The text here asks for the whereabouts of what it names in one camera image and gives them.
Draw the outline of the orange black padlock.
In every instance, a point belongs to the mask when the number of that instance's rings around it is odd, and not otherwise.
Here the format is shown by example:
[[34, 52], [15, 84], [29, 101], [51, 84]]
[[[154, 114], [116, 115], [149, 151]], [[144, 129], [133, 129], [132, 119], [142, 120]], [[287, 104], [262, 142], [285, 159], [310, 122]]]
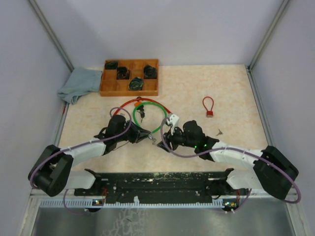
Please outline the orange black padlock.
[[136, 103], [136, 104], [135, 104], [135, 109], [141, 110], [141, 109], [143, 109], [143, 108], [144, 108], [143, 103]]

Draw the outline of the red cable lock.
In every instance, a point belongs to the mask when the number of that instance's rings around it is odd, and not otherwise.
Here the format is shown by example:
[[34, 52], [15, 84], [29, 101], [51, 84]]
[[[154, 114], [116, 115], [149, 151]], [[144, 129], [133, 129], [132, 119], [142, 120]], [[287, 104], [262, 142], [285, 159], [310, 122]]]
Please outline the red cable lock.
[[166, 108], [164, 105], [162, 105], [161, 103], [157, 102], [156, 100], [153, 100], [153, 99], [150, 99], [150, 98], [144, 98], [144, 97], [137, 97], [135, 99], [131, 99], [131, 100], [123, 103], [120, 107], [124, 108], [126, 105], [129, 105], [130, 103], [138, 104], [139, 102], [153, 102], [153, 103], [157, 103], [157, 104], [161, 105], [166, 110], [166, 112], [168, 114], [171, 113], [171, 111], [168, 108]]

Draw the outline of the red cable padlock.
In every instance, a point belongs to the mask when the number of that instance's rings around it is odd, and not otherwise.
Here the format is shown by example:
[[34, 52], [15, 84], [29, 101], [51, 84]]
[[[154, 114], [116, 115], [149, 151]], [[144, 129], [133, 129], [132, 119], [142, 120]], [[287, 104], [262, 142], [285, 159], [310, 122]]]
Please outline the red cable padlock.
[[[208, 100], [211, 101], [211, 105], [206, 104]], [[210, 96], [205, 96], [202, 99], [202, 105], [203, 105], [203, 107], [206, 110], [206, 117], [212, 118], [214, 116], [214, 112], [213, 112], [214, 99], [212, 97], [210, 97]]]

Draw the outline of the silver key bunch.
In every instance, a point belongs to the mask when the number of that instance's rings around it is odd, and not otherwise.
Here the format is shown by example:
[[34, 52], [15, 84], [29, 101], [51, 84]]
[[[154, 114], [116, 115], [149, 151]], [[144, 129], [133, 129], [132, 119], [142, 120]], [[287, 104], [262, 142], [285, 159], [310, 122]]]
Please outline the silver key bunch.
[[153, 144], [153, 145], [156, 145], [157, 140], [156, 140], [155, 138], [152, 138], [151, 141], [152, 141], [152, 144]]

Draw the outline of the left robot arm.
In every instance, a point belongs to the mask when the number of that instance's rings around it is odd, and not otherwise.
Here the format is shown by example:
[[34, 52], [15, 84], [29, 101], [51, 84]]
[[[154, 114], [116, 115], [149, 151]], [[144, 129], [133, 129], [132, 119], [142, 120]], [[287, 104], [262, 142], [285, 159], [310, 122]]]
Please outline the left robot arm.
[[42, 190], [50, 197], [68, 189], [85, 189], [97, 195], [102, 191], [102, 182], [97, 180], [96, 173], [91, 170], [72, 171], [72, 168], [112, 152], [119, 142], [138, 143], [150, 134], [149, 130], [126, 120], [124, 116], [113, 115], [107, 127], [83, 144], [64, 149], [47, 146], [30, 170], [28, 180], [33, 188]]

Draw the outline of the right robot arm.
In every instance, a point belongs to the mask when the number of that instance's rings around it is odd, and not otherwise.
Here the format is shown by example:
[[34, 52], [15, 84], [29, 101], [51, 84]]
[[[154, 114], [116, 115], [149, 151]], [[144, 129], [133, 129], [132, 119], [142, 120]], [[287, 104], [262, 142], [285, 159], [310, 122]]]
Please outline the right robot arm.
[[276, 147], [267, 146], [259, 150], [228, 145], [206, 136], [195, 120], [179, 128], [176, 122], [165, 118], [161, 125], [169, 126], [168, 132], [160, 133], [162, 147], [173, 155], [184, 158], [184, 154], [175, 152], [178, 146], [184, 146], [194, 149], [193, 157], [237, 166], [220, 182], [224, 194], [232, 194], [237, 189], [256, 189], [286, 201], [294, 188], [297, 193], [295, 202], [301, 200], [300, 189], [295, 183], [299, 171]]

